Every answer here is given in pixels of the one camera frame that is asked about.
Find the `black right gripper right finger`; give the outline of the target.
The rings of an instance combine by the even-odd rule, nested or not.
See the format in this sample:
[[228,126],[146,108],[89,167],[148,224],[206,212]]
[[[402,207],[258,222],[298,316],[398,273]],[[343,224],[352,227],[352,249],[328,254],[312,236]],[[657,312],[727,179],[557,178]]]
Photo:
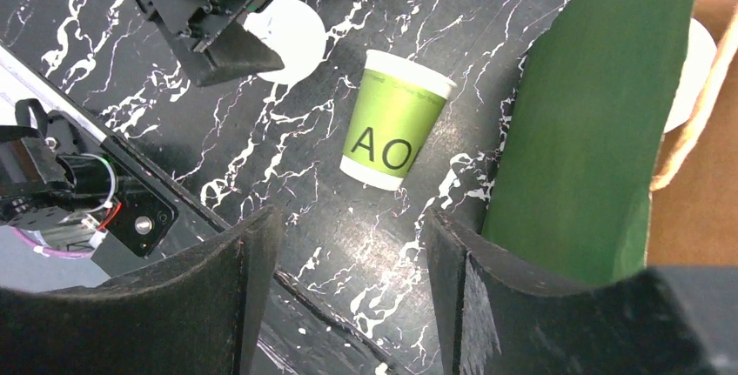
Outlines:
[[654,266],[592,287],[434,210],[425,242],[446,374],[737,371],[733,266]]

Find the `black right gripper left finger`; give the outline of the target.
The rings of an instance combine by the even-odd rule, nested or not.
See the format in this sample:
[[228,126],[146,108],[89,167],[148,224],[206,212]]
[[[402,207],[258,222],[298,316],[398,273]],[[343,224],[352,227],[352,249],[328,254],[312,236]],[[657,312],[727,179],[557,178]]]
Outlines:
[[95,288],[1,291],[4,374],[247,374],[278,252],[268,206]]

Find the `green paper bag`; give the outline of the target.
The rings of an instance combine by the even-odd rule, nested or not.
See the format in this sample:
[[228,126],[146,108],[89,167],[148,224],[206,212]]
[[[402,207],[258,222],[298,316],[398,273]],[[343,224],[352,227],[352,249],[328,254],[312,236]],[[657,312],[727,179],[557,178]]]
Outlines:
[[483,237],[609,285],[647,260],[651,195],[694,149],[737,52],[731,19],[689,120],[664,134],[695,0],[571,0],[527,54]]

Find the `green paper cup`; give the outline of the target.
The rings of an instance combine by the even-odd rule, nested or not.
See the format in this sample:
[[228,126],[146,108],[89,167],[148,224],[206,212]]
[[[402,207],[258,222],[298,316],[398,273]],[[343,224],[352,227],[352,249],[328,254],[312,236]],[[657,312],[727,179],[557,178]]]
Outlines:
[[403,184],[456,83],[408,59],[368,50],[339,169],[363,184]]

